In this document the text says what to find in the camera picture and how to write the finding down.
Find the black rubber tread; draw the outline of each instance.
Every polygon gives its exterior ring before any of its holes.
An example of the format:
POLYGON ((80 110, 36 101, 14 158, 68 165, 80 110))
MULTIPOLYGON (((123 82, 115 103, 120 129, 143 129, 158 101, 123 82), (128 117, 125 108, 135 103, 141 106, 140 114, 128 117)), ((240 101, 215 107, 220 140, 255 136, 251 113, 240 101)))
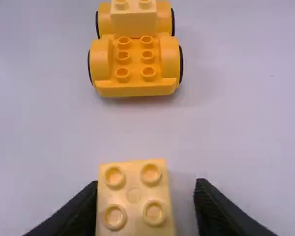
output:
POLYGON ((89 69, 89 51, 88 51, 88 77, 89 77, 90 83, 93 85, 92 76, 90 75, 90 69, 89 69))
POLYGON ((175 36, 175 14, 173 9, 172 9, 172 36, 175 36))
POLYGON ((23 236, 94 236, 97 181, 91 182, 50 218, 23 236))
POLYGON ((100 39, 99 27, 98 27, 98 11, 95 14, 95 27, 96 27, 97 38, 100 39))
POLYGON ((194 204, 201 236, 277 236, 204 178, 197 179, 194 204))
POLYGON ((182 48, 179 45, 179 55, 180 55, 180 74, 179 74, 179 83, 182 81, 183 76, 183 54, 182 54, 182 48))

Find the black tire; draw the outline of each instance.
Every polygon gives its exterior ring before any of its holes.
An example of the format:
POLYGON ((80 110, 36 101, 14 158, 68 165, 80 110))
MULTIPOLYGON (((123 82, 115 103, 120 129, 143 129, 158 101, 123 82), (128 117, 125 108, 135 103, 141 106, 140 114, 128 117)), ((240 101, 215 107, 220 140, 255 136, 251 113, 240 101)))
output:
POLYGON ((175 36, 175 14, 173 9, 172 9, 172 36, 175 36))
POLYGON ((97 38, 100 39, 99 27, 98 27, 98 11, 95 14, 95 27, 96 27, 97 38))
POLYGON ((183 54, 182 54, 182 48, 179 45, 179 55, 180 55, 180 74, 179 74, 179 83, 182 81, 182 75, 183 75, 183 54))
POLYGON ((89 69, 89 51, 88 51, 88 77, 89 77, 90 83, 93 85, 92 76, 90 75, 90 69, 89 69))

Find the yellow lego duplo car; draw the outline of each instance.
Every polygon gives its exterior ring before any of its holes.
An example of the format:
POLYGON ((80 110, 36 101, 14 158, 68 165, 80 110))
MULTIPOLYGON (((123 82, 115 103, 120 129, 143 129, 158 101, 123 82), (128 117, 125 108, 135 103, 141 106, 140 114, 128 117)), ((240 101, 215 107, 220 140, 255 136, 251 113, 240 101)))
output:
POLYGON ((97 236, 175 236, 165 160, 101 165, 96 215, 97 236))
POLYGON ((182 49, 169 1, 112 0, 96 13, 89 78, 104 97, 173 93, 181 83, 182 49))

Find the yellow toy car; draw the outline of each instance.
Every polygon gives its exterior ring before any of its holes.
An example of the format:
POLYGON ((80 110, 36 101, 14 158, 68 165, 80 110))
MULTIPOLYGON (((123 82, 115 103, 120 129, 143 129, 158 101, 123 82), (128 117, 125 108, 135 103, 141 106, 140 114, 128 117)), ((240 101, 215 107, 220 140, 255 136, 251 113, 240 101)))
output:
POLYGON ((169 1, 100 3, 96 31, 88 73, 101 96, 168 95, 179 87, 183 56, 169 1))

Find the white surface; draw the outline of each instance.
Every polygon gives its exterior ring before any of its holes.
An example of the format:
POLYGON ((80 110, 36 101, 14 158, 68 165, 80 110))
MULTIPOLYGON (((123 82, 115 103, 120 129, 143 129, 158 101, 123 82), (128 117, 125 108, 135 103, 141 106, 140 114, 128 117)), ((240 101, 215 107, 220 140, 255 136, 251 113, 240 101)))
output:
POLYGON ((165 157, 179 235, 205 177, 295 236, 295 0, 173 0, 185 71, 170 97, 103 100, 96 1, 0 1, 0 236, 25 233, 103 162, 165 157))

